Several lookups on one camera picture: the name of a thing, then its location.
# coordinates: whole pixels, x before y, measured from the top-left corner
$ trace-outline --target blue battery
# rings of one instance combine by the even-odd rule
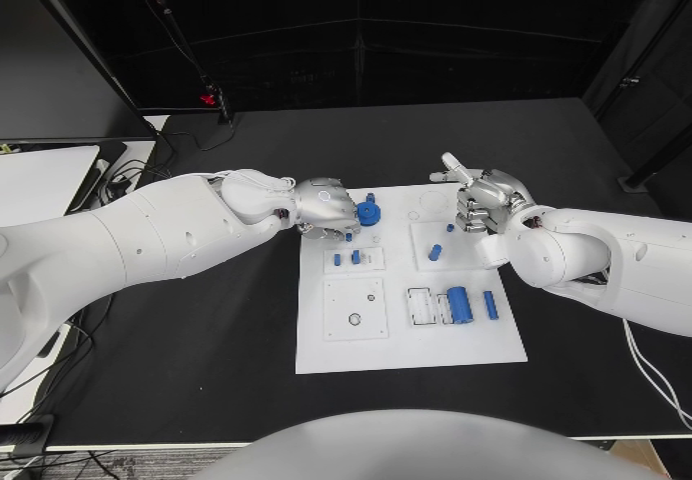
[[[433,245],[433,250],[430,251],[430,255],[428,255],[430,261],[437,262],[437,259],[440,258],[441,253],[443,253],[441,245]]]
[[[500,317],[497,316],[497,307],[494,306],[494,297],[490,290],[483,292],[483,298],[486,299],[487,317],[490,320],[497,320]]]
[[[447,290],[447,299],[450,301],[451,319],[454,323],[473,322],[471,305],[464,287],[453,287]]]

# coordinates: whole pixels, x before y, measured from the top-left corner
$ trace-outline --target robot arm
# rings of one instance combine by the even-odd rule
[[[486,268],[505,263],[533,287],[649,327],[692,336],[692,225],[536,205],[523,184],[499,170],[467,170],[450,153],[461,183],[457,224],[490,235],[477,244]],[[604,273],[603,279],[595,275]]]
[[[195,275],[293,225],[311,238],[358,229],[340,182],[294,183],[254,170],[185,175],[91,212],[0,228],[0,392],[102,296]]]

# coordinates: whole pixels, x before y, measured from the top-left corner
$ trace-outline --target white desk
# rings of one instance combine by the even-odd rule
[[[157,130],[163,128],[167,118],[167,115],[146,117]],[[156,142],[124,143],[127,150],[110,169],[111,172],[133,159],[146,162]],[[0,155],[0,227],[65,215],[97,153],[98,147],[88,146]],[[138,175],[133,177],[133,185],[137,184],[138,178]],[[53,364],[69,327],[63,325],[59,332],[49,355],[32,361],[9,388]],[[32,408],[45,376],[45,374],[40,375],[25,387],[0,399],[0,424],[16,423]],[[0,447],[0,452],[12,449],[12,446]]]

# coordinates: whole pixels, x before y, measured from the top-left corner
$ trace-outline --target red light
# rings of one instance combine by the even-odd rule
[[[216,100],[213,99],[213,95],[200,95],[199,99],[208,104],[208,105],[216,105]]]

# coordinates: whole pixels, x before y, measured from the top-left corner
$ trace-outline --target black table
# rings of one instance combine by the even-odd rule
[[[172,117],[167,132],[202,143],[228,135],[215,115]],[[257,168],[350,188],[421,184],[454,153],[499,168],[538,202],[659,215],[621,192],[630,174],[578,99],[252,112],[209,152],[172,137],[173,173]],[[164,156],[161,146],[159,156]],[[572,437],[688,433],[642,378],[617,318],[502,279],[528,363],[296,375],[300,236],[267,244],[185,280],[117,294],[97,348],[49,410],[49,444],[251,442],[316,418],[373,409],[464,411]],[[89,322],[98,320],[91,309]],[[692,404],[692,339],[634,326],[640,349]]]

